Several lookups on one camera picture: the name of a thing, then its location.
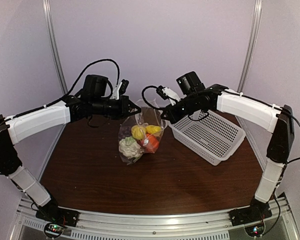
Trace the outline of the yellow toy banana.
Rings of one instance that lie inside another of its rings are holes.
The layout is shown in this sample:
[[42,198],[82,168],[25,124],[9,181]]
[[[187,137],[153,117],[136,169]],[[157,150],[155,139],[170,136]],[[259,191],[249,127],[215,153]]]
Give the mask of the yellow toy banana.
[[147,134],[159,137],[162,134],[163,129],[159,125],[148,125],[146,126],[145,130]]

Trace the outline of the yellow toy pepper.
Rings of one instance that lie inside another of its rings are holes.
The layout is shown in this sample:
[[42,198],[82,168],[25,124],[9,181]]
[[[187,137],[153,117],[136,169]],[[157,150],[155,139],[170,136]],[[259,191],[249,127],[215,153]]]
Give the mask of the yellow toy pepper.
[[144,126],[134,125],[131,128],[132,137],[136,140],[142,140],[145,138],[147,131]]

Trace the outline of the clear zip top bag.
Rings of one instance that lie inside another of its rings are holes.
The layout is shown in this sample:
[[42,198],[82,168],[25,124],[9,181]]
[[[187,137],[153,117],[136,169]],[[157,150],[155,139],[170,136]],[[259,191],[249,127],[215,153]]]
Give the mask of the clear zip top bag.
[[127,117],[118,132],[118,151],[123,163],[132,165],[144,154],[154,154],[160,146],[168,126],[161,118],[161,110],[155,100],[150,105],[142,99],[137,101],[141,112]]

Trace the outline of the orange toy pumpkin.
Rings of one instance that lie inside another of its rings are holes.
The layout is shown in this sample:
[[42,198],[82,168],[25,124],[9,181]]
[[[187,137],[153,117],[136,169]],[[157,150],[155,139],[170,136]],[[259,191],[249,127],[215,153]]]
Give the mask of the orange toy pumpkin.
[[145,143],[146,143],[146,147],[150,150],[156,150],[160,144],[159,140],[153,134],[150,133],[146,134]]

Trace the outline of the dark red toy grapes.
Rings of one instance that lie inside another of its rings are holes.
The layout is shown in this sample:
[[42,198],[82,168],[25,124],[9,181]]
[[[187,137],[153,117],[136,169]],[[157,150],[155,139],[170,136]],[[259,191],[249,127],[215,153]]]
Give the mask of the dark red toy grapes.
[[119,133],[120,135],[125,138],[125,137],[130,137],[132,135],[131,133],[131,126],[121,126],[120,127],[120,130],[119,130]]

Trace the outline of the white toy cauliflower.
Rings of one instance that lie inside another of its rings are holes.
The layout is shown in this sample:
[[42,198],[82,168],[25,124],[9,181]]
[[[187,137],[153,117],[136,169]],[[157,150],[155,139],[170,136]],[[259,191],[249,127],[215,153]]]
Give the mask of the white toy cauliflower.
[[118,143],[121,160],[124,163],[131,164],[137,161],[143,155],[143,149],[132,137],[125,137]]

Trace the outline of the red toy bell pepper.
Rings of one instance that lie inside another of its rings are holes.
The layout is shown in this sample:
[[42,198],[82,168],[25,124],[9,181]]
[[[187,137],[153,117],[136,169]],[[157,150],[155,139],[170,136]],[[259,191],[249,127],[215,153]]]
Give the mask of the red toy bell pepper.
[[148,139],[145,139],[145,140],[138,140],[137,142],[138,142],[138,144],[140,145],[141,150],[142,150],[144,153],[152,153],[152,152],[153,152],[153,146],[152,146],[152,144],[149,142]]

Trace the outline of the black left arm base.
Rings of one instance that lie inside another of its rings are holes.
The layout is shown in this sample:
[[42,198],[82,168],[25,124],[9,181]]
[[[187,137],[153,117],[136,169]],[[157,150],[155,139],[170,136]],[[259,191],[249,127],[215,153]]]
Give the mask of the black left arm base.
[[37,204],[36,217],[63,227],[76,227],[79,212],[76,210],[59,207],[57,200],[50,195],[50,200],[43,206]]

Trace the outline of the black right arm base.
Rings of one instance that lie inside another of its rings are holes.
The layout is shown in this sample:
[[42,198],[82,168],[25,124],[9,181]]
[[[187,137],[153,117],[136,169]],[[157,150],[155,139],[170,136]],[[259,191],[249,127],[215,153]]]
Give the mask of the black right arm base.
[[256,196],[253,196],[249,206],[229,211],[228,214],[232,226],[246,225],[270,218],[273,215],[269,205],[269,200],[272,196],[273,193],[270,194],[266,202],[260,201]]

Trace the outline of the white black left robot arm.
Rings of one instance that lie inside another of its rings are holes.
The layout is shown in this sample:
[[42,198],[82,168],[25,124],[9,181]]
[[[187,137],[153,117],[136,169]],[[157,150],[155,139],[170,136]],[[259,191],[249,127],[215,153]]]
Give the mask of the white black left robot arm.
[[52,195],[23,166],[15,145],[22,140],[50,128],[91,119],[94,115],[121,120],[141,112],[141,108],[125,95],[128,80],[112,87],[105,76],[89,74],[83,88],[75,95],[66,95],[54,103],[37,109],[3,117],[0,114],[0,174],[22,189],[51,222],[62,218],[62,211]]

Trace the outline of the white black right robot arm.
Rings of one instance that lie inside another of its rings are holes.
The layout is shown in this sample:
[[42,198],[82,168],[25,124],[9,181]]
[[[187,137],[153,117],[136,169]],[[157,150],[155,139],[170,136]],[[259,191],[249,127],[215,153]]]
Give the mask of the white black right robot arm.
[[258,220],[266,212],[264,204],[270,200],[288,164],[295,138],[291,107],[264,103],[220,84],[206,87],[194,71],[176,81],[184,97],[179,97],[169,87],[159,86],[156,91],[164,100],[170,101],[162,109],[164,120],[175,124],[199,110],[205,113],[219,111],[243,118],[272,134],[266,150],[265,170],[253,198],[255,203],[246,210],[249,220]]

